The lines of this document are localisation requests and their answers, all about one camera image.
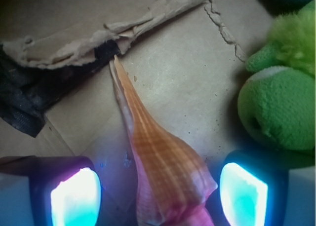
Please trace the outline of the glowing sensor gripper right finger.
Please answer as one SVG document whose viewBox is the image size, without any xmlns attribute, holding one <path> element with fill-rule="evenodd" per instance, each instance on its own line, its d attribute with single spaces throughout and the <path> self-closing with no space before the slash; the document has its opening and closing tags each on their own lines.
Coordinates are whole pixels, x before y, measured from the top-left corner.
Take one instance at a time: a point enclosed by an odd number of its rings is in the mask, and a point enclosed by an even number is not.
<svg viewBox="0 0 316 226">
<path fill-rule="evenodd" d="M 220 174 L 231 226 L 314 226 L 315 157 L 294 151 L 233 151 Z"/>
</svg>

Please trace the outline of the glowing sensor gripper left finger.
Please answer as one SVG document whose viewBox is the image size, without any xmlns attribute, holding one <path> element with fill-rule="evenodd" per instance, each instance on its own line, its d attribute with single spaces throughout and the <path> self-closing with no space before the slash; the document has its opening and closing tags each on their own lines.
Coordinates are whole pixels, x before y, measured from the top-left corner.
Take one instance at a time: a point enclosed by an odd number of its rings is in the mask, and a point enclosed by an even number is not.
<svg viewBox="0 0 316 226">
<path fill-rule="evenodd" d="M 94 226 L 102 188 L 85 156 L 0 159 L 2 226 Z"/>
</svg>

